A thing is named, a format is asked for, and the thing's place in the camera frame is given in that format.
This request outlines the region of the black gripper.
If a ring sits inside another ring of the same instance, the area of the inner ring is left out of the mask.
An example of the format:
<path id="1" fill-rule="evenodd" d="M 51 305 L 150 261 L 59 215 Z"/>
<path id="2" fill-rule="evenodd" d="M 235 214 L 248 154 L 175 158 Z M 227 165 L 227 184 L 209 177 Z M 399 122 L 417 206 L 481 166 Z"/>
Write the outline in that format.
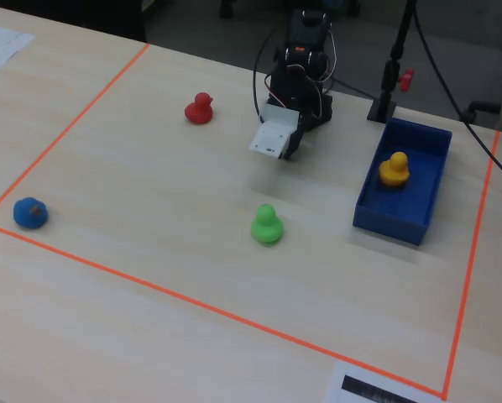
<path id="1" fill-rule="evenodd" d="M 275 69 L 266 76 L 265 86 L 269 92 L 269 104 L 310 114 L 314 118 L 321 116 L 321 88 L 302 67 L 292 66 L 287 71 Z M 305 131 L 306 117 L 300 115 L 296 131 L 290 135 L 283 153 L 283 160 L 289 160 L 298 150 Z"/>

